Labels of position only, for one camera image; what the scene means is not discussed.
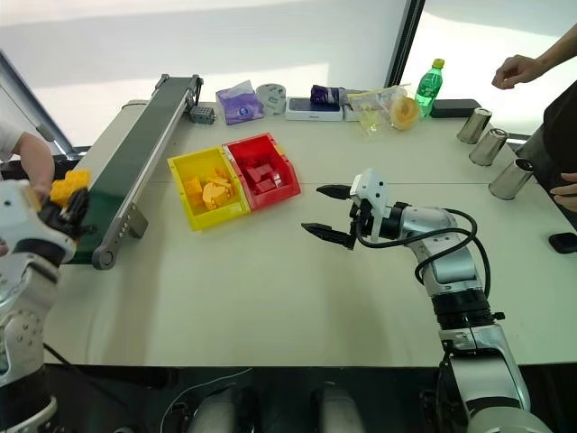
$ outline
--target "small box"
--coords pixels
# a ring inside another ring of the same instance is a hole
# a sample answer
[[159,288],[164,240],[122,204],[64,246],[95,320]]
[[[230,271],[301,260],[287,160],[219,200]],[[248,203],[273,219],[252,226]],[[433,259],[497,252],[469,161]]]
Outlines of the small box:
[[[243,186],[220,147],[169,158],[168,163],[193,230],[202,230],[250,212]],[[199,203],[187,196],[184,184],[195,177],[198,177],[201,183],[207,183],[208,179],[213,177],[228,179],[232,185],[232,193],[226,202],[219,203],[222,206],[209,210],[204,202]]]
[[343,108],[328,104],[313,104],[307,97],[287,97],[287,120],[315,120],[340,122]]
[[297,175],[270,134],[223,144],[252,210],[300,194]]

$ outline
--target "conveyor belt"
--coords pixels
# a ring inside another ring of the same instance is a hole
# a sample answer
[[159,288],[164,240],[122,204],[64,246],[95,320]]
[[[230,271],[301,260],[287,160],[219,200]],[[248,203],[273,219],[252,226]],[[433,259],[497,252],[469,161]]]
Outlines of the conveyor belt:
[[82,237],[73,263],[112,267],[125,232],[142,236],[147,223],[133,202],[154,169],[196,81],[197,76],[165,78],[158,87],[90,190],[85,224],[96,226],[97,231]]

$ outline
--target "plastic bag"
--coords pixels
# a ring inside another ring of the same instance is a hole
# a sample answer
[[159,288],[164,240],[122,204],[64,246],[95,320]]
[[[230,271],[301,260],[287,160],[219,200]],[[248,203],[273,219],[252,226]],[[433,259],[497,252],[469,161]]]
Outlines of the plastic bag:
[[216,92],[224,111],[226,124],[240,124],[264,117],[262,104],[252,89],[251,81]]
[[[380,88],[348,97],[353,110],[358,114],[362,130],[369,136],[382,134],[383,130],[390,126],[400,130],[408,129],[418,118],[418,107],[415,101],[407,98],[407,91],[401,86]],[[409,102],[407,99],[415,103],[416,115],[407,123],[401,124],[396,118],[392,121],[390,114],[393,105],[401,100],[406,104]]]

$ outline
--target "snack package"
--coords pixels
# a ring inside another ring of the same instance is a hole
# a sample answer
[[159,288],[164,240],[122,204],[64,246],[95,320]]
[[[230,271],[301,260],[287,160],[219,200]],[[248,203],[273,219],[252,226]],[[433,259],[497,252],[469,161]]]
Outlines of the snack package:
[[262,104],[252,89],[251,81],[216,92],[224,111],[226,124],[240,124],[264,117]]
[[407,130],[419,116],[417,103],[407,97],[401,86],[352,94],[348,98],[362,130],[369,136],[381,134],[386,125]]

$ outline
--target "cable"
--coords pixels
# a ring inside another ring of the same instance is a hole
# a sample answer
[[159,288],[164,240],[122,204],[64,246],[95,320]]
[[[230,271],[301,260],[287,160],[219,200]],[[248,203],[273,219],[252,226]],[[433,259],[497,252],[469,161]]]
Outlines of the cable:
[[107,388],[105,388],[104,386],[102,386],[100,383],[94,381],[92,378],[90,378],[89,376],[87,376],[86,374],[84,374],[82,372],[82,370],[80,370],[78,367],[76,367],[74,364],[72,364],[70,361],[68,361],[64,356],[62,356],[61,354],[59,354],[56,350],[54,350],[50,345],[47,345],[46,343],[44,343],[44,350],[46,350],[49,354],[51,354],[52,356],[54,356],[56,359],[58,359],[62,364],[64,364],[66,367],[68,367],[72,372],[74,372],[75,374],[77,374],[79,377],[81,377],[88,385],[92,386],[95,390],[99,391],[100,393],[102,393],[104,396],[106,396],[106,398],[110,399],[111,401],[114,401],[116,404],[118,404],[121,408],[123,408],[123,410],[126,412],[126,414],[138,421],[138,423],[141,425],[142,427],[142,431],[144,433],[148,433],[149,430],[146,427],[146,423],[138,416],[136,416],[133,411],[130,409],[130,407],[128,406],[128,404],[126,404],[120,397],[118,397],[116,394],[114,394],[113,392],[109,391]]
[[204,383],[200,383],[198,385],[193,385],[190,386],[188,388],[186,388],[186,390],[184,390],[183,392],[181,392],[179,395],[176,396],[176,398],[169,404],[168,408],[166,408],[166,410],[164,411],[164,414],[162,415],[162,418],[160,419],[160,433],[163,433],[163,428],[164,428],[164,420],[166,419],[166,416],[169,414],[170,409],[172,408],[172,406],[174,406],[176,404],[176,402],[178,400],[180,400],[180,398],[186,394],[187,392],[190,392],[192,390],[195,390],[196,388],[202,388],[204,386],[208,386],[208,385],[212,385],[213,383],[217,383],[220,381],[224,381],[226,379],[233,379],[234,377],[238,377],[242,374],[248,373],[249,371],[252,370],[252,367],[247,368],[245,370],[242,370],[239,373],[235,373],[235,374],[230,374],[228,376],[223,376],[223,377],[218,377],[216,379],[213,379],[212,381],[208,381],[208,382],[204,382]]
[[461,248],[464,248],[464,246],[466,246],[470,242],[474,242],[475,245],[477,246],[477,248],[479,249],[479,253],[481,255],[481,259],[483,262],[483,268],[485,270],[484,293],[485,293],[485,298],[488,299],[489,294],[490,294],[490,284],[491,284],[490,263],[489,263],[489,257],[487,256],[487,252],[486,252],[483,244],[481,243],[479,238],[477,238],[477,236],[476,236],[477,230],[478,230],[477,222],[475,221],[475,219],[472,216],[465,214],[464,212],[462,212],[460,210],[450,209],[450,208],[447,208],[445,210],[451,214],[458,215],[460,217],[465,218],[467,221],[469,221],[469,223],[471,224],[471,230],[464,230],[464,229],[459,228],[459,227],[449,227],[449,228],[442,228],[439,230],[432,230],[430,232],[423,233],[422,235],[416,235],[416,236],[407,237],[405,239],[399,239],[398,241],[372,243],[372,242],[366,241],[362,237],[362,221],[360,219],[358,219],[356,222],[356,227],[355,227],[356,228],[356,237],[357,237],[357,240],[359,241],[360,244],[362,244],[368,248],[379,248],[380,249],[380,248],[390,248],[393,246],[406,246],[408,244],[413,244],[414,242],[417,242],[417,241],[422,241],[423,239],[435,237],[438,235],[444,235],[447,233],[456,233],[456,234],[460,234],[460,235],[466,235],[467,237],[465,239],[463,239],[459,244],[454,245],[451,248],[447,248],[446,250],[442,251],[441,253],[434,254],[431,257],[426,258],[423,262],[419,263],[417,265],[417,267],[415,268],[415,278],[417,278],[417,280],[421,284],[424,284],[422,271],[425,269],[425,267],[427,267],[427,265],[429,265],[430,263],[432,263],[433,261],[435,261],[437,259],[440,259],[441,257],[445,257],[446,255],[448,255],[450,253],[454,253],[455,251],[458,251]]

